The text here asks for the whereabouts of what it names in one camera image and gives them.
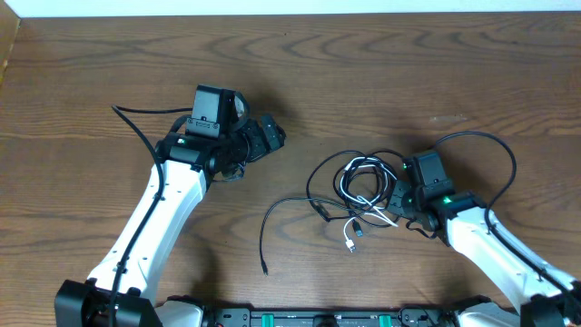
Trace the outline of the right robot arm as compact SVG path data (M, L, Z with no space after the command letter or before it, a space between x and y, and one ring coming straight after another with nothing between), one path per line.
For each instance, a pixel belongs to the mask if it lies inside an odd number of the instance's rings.
M577 326L580 282L529 249L470 191L458 192L437 152L402 160L408 179L397 182L389 212L415 224L429 239L473 262L512 304L467 304L451 312L457 326Z

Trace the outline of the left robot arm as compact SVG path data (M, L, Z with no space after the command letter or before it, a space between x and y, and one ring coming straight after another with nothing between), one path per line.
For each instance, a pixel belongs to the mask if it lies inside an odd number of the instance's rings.
M219 175L243 177L247 164L271 154L286 134L273 117L251 118L243 95L199 85L167 135L151 144L153 158L140 202L111 250L85 282L64 281L54 299L59 326L202 326L200 304L178 296L157 306L164 267L186 220Z

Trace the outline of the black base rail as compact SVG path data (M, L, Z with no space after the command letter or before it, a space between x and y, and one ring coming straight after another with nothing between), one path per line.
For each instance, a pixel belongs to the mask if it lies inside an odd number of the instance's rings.
M450 312L418 306L387 311L284 311L247 308L208 309L202 327L449 327Z

